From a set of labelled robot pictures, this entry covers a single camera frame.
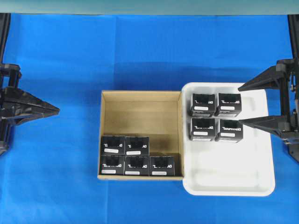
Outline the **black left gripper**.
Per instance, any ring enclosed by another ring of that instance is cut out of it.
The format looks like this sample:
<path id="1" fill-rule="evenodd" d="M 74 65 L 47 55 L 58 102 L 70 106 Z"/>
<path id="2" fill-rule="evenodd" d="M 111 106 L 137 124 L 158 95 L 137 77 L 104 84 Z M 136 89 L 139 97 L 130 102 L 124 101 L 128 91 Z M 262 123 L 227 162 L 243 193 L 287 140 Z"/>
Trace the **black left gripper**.
<path id="1" fill-rule="evenodd" d="M 9 148 L 11 127 L 29 121 L 59 114 L 60 109 L 42 101 L 32 94 L 17 88 L 21 78 L 20 68 L 11 64 L 0 66 L 0 153 Z M 50 112 L 35 112 L 16 115 L 16 105 L 33 106 Z"/>

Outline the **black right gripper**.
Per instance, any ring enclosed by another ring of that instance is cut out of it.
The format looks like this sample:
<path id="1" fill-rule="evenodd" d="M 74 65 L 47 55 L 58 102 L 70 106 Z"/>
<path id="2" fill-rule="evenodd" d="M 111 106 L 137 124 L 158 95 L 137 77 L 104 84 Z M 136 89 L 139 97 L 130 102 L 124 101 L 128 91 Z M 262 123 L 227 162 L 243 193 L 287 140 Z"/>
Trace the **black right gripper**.
<path id="1" fill-rule="evenodd" d="M 238 91 L 280 89 L 281 116 L 266 116 L 241 119 L 243 125 L 280 136 L 288 147 L 288 154 L 299 160 L 299 59 L 278 61 L 255 78 L 249 80 Z"/>

